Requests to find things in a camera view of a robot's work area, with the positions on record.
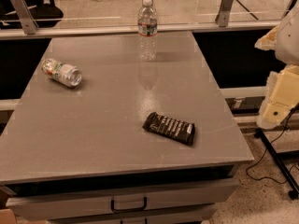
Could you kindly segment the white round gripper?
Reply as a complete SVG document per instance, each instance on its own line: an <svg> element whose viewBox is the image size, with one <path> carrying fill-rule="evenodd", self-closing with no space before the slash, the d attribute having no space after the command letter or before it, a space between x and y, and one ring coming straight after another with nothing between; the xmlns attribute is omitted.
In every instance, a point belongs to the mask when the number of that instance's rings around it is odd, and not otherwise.
<svg viewBox="0 0 299 224"><path fill-rule="evenodd" d="M259 38L254 47L260 50L274 50L278 27ZM270 72L266 81L265 98L262 101L257 125L263 129L277 127L299 104L299 66L288 64L279 73Z"/></svg>

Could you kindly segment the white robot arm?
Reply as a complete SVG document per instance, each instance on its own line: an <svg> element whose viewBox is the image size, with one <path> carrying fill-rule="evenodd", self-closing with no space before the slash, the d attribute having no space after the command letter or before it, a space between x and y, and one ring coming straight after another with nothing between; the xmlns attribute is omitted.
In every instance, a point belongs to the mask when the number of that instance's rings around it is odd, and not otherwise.
<svg viewBox="0 0 299 224"><path fill-rule="evenodd" d="M254 47L273 50L276 59L286 64L280 72L270 72L257 118L260 128L273 129L299 104L299 6L293 7Z"/></svg>

